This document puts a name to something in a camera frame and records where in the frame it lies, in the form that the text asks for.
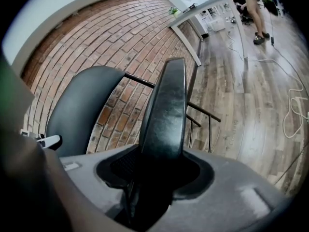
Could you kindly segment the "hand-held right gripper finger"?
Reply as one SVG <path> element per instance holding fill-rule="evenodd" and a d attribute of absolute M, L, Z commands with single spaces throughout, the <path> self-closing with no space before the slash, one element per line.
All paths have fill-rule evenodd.
<path fill-rule="evenodd" d="M 176 160 L 183 151 L 186 121 L 186 69 L 183 58 L 169 58 L 149 98 L 140 130 L 147 160 Z"/>

